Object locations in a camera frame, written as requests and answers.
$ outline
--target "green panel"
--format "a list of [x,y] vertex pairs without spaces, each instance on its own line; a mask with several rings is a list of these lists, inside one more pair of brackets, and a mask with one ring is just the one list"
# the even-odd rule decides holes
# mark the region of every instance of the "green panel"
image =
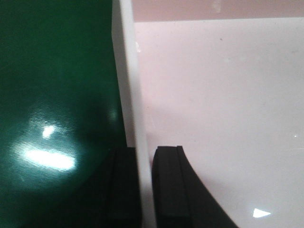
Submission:
[[0,1],[0,228],[78,188],[126,146],[111,0]]

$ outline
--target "white divider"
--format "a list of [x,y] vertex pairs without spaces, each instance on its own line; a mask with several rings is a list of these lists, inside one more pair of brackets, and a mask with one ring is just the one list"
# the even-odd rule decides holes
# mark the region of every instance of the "white divider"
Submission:
[[143,227],[155,228],[151,168],[144,129],[131,0],[113,0],[112,37],[127,144],[136,148]]

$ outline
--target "green surface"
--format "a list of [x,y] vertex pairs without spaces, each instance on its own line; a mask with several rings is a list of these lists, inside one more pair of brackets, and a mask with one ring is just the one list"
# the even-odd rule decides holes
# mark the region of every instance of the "green surface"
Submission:
[[0,0],[0,228],[77,189],[125,146],[111,0]]

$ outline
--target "black plastic piece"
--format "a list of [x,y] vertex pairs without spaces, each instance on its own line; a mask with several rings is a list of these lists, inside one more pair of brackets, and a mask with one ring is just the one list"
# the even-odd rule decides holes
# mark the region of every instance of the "black plastic piece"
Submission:
[[159,228],[237,228],[192,169],[181,146],[161,146],[152,166]]
[[139,228],[142,223],[134,148],[112,151],[65,201],[23,228]]

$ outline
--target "white panel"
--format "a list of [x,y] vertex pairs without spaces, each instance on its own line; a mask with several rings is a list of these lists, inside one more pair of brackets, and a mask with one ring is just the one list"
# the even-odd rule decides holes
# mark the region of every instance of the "white panel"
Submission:
[[131,0],[113,0],[112,38],[128,146],[136,147],[143,226],[155,228],[147,139],[143,123]]
[[135,28],[150,159],[183,145],[240,228],[303,227],[304,19]]

